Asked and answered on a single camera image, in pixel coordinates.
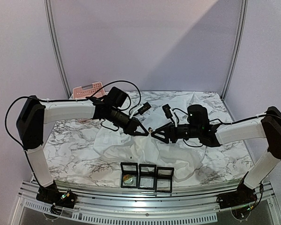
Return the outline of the white button shirt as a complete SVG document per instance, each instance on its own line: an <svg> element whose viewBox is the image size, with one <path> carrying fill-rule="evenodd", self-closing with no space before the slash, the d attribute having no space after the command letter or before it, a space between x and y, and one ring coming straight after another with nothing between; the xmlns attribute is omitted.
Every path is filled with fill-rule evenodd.
<svg viewBox="0 0 281 225"><path fill-rule="evenodd" d="M169 104L175 108L180 123L186 123L186 109L189 105L199 104L207 108L211 119L218 116L223 104L215 92L154 91L144 92L143 101L152 108L144 113L140 120L145 128L156 129L168 120L162 106ZM221 152L222 148L200 146L197 139L184 143L165 144L153 137L125 135L123 131L113 132L101 128L95 138L94 150L102 159L109 162L137 162L174 167L174 182L178 185L193 183L209 184L224 181L224 164L228 158Z"/></svg>

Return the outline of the green red round brooch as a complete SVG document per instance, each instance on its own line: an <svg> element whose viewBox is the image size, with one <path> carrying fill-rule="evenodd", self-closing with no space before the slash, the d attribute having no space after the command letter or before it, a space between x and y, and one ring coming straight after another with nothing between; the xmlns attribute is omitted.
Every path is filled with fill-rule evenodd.
<svg viewBox="0 0 281 225"><path fill-rule="evenodd" d="M124 186L135 186L136 185L136 176L131 174L126 174L123 176L123 185Z"/></svg>

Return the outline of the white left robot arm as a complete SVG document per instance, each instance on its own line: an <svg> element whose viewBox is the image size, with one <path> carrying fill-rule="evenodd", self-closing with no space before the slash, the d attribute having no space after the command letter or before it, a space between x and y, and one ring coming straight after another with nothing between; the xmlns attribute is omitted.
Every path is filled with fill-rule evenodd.
<svg viewBox="0 0 281 225"><path fill-rule="evenodd" d="M144 128L137 118L120 110L127 97L125 92L116 87L112 87L101 98L42 100L36 96L26 97L16 127L26 159L39 185L38 201L69 209L73 209L77 201L77 195L71 190L59 191L52 178L44 156L44 125L60 120L105 119L123 129L126 135L147 136L147 130L137 130Z"/></svg>

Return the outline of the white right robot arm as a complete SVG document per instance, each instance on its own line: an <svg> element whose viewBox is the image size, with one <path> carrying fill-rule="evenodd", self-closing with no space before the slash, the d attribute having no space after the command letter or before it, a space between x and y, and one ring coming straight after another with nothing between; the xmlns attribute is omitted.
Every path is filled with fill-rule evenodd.
<svg viewBox="0 0 281 225"><path fill-rule="evenodd" d="M241 206L250 212L259 203L255 188L262 189L262 181L281 161L281 112L274 106L264 114L243 120L211 124L207 109L201 105L187 108L187 123L169 122L152 132L152 137L164 143L176 143L197 138L207 147L220 147L227 143L247 139L265 138L268 148L253 168L245 174L236 191L220 194L217 202L221 209Z"/></svg>

